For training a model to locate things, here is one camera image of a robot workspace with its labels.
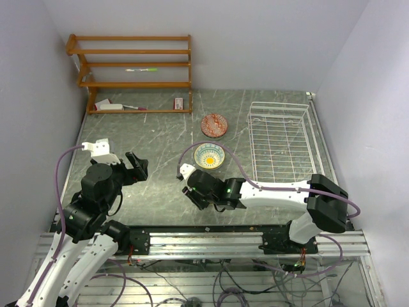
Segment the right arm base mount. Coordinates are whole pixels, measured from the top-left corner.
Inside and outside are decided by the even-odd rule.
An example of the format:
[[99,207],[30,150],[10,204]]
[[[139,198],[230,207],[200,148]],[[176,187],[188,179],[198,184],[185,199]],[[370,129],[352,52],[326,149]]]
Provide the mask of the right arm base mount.
[[263,234],[261,236],[262,243],[258,246],[263,250],[265,255],[287,255],[301,254],[304,249],[307,254],[317,254],[318,247],[313,242],[315,237],[312,237],[306,244],[296,243],[289,238],[289,228],[292,221],[286,224],[263,224],[258,230]]

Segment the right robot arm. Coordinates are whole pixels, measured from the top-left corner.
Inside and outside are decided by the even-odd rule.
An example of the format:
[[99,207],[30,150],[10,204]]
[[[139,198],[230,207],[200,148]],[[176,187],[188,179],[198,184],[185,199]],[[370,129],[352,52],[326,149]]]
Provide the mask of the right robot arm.
[[296,253],[321,232],[346,231],[348,194],[321,174],[286,184],[253,182],[246,178],[221,180],[191,164],[183,164],[178,178],[186,184],[183,194],[199,210],[213,205],[219,211],[254,207],[300,211],[302,215],[289,222],[281,239],[289,253]]

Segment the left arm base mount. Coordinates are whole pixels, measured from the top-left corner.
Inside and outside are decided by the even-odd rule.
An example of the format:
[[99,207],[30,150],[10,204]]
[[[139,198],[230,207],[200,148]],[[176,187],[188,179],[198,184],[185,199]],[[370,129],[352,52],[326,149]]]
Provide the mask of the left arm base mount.
[[150,252],[150,234],[145,230],[131,230],[128,242],[129,255],[148,255]]

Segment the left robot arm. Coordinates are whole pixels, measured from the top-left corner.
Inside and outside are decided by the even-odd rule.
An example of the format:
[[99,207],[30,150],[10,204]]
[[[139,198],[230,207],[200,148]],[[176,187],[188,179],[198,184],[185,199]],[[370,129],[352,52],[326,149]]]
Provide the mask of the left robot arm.
[[81,189],[61,210],[52,245],[30,286],[10,306],[73,306],[81,288],[115,254],[137,246],[128,226],[107,220],[122,188],[148,178],[148,160],[127,152],[132,165],[112,155],[93,157]]

